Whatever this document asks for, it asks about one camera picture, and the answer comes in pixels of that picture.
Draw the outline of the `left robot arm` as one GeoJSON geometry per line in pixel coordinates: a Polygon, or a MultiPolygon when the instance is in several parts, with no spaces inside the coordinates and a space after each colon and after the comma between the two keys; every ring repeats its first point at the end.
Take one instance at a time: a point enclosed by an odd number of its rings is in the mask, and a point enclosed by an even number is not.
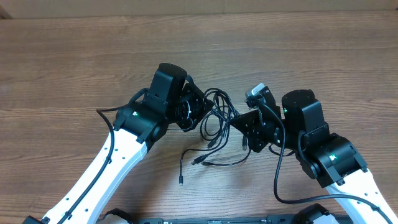
{"type": "Polygon", "coordinates": [[[120,183],[169,125],[191,131],[212,107],[184,69],[160,63],[150,87],[113,108],[113,122],[105,116],[106,109],[97,110],[109,129],[100,152],[56,206],[41,219],[26,217],[25,223],[96,223],[120,183]]]}

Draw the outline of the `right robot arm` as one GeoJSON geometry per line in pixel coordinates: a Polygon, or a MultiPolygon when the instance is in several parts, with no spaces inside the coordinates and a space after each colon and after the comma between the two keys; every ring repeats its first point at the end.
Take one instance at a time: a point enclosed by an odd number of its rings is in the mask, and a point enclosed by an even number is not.
{"type": "Polygon", "coordinates": [[[312,90],[294,90],[282,97],[277,106],[267,87],[248,95],[250,112],[231,120],[231,125],[248,140],[248,147],[261,152],[267,144],[280,147],[275,170],[279,178],[284,151],[290,149],[302,170],[315,179],[326,195],[286,200],[279,197],[273,185],[275,198],[284,204],[300,204],[335,199],[353,223],[397,223],[364,157],[354,144],[336,133],[331,133],[323,116],[321,103],[312,90]]]}

